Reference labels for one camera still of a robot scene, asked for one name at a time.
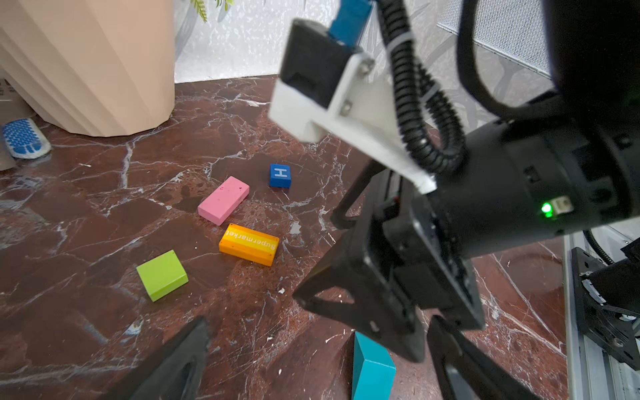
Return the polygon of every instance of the brown marble surface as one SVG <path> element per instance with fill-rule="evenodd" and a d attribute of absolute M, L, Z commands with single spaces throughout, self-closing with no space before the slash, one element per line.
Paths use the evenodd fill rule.
<path fill-rule="evenodd" d="M 130 137 L 38 121 L 52 152 L 0 173 L 1 399 L 96 398 L 200 314 L 213 339 L 199 399 L 350 398 L 353 333 L 291 293 L 341 235 L 328 213 L 366 157 L 270 122 L 273 83 L 179 84 L 170 120 Z M 291 189 L 268 186 L 271 163 L 291 166 Z M 196 213 L 229 175 L 251 191 L 227 223 L 282 239 L 271 268 L 219 253 L 227 224 Z M 171 249 L 189 283 L 153 303 L 136 266 Z M 556 240 L 476 259 L 488 327 L 467 333 L 554 400 L 568 397 L 561 254 Z M 440 398 L 429 361 L 393 358 L 391 399 Z"/>

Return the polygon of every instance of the blue and white object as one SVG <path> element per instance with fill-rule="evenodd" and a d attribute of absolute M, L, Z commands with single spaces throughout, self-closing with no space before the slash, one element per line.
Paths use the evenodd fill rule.
<path fill-rule="evenodd" d="M 329 33 L 347 46 L 355 47 L 367 25 L 372 7 L 370 0 L 342 0 Z"/>
<path fill-rule="evenodd" d="M 15 158 L 34 159 L 51 150 L 51 144 L 31 118 L 9 122 L 2 132 L 9 153 Z"/>
<path fill-rule="evenodd" d="M 388 400 L 396 377 L 389 352 L 360 332 L 353 349 L 352 400 Z"/>
<path fill-rule="evenodd" d="M 288 165 L 271 164 L 269 186 L 272 188 L 290 188 L 291 167 Z"/>

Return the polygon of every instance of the blue block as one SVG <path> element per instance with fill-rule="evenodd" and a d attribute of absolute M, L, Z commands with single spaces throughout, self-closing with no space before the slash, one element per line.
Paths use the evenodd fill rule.
<path fill-rule="evenodd" d="M 342 0 L 329 33 L 347 46 L 354 47 L 367 25 L 371 8 L 370 0 Z"/>
<path fill-rule="evenodd" d="M 272 188 L 290 188 L 291 167 L 288 165 L 271 164 L 269 186 Z"/>
<path fill-rule="evenodd" d="M 388 400 L 395 377 L 396 365 L 387 349 L 356 332 L 352 400 Z"/>

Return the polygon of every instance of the beige pleated vase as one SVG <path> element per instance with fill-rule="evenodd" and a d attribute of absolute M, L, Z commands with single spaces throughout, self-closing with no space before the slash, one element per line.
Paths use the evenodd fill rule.
<path fill-rule="evenodd" d="M 174 106 L 172 0 L 2 0 L 0 66 L 47 122 L 89 136 L 157 127 Z"/>

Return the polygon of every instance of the white wall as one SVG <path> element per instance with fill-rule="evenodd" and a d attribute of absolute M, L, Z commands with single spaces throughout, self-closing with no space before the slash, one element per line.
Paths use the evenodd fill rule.
<path fill-rule="evenodd" d="M 176 19 L 184 19 L 188 0 L 174 0 Z M 218 22 L 224 7 L 207 2 L 209 21 L 198 17 L 175 63 L 175 82 L 276 74 L 293 18 L 325 25 L 337 13 L 339 0 L 236 0 Z"/>
<path fill-rule="evenodd" d="M 174 0 L 176 18 L 184 19 L 188 0 Z M 436 26 L 449 0 L 405 0 L 417 52 L 441 83 L 469 131 L 494 119 L 461 87 L 456 71 L 456 36 Z M 199 18 L 175 65 L 175 81 L 277 74 L 291 20 L 314 19 L 329 25 L 339 0 L 236 0 L 218 22 L 221 9 L 209 1 L 209 22 Z M 387 60 L 375 19 L 369 21 L 362 47 L 376 58 L 381 74 Z M 476 62 L 485 85 L 507 104 L 518 105 L 552 87 L 533 71 L 477 47 Z"/>

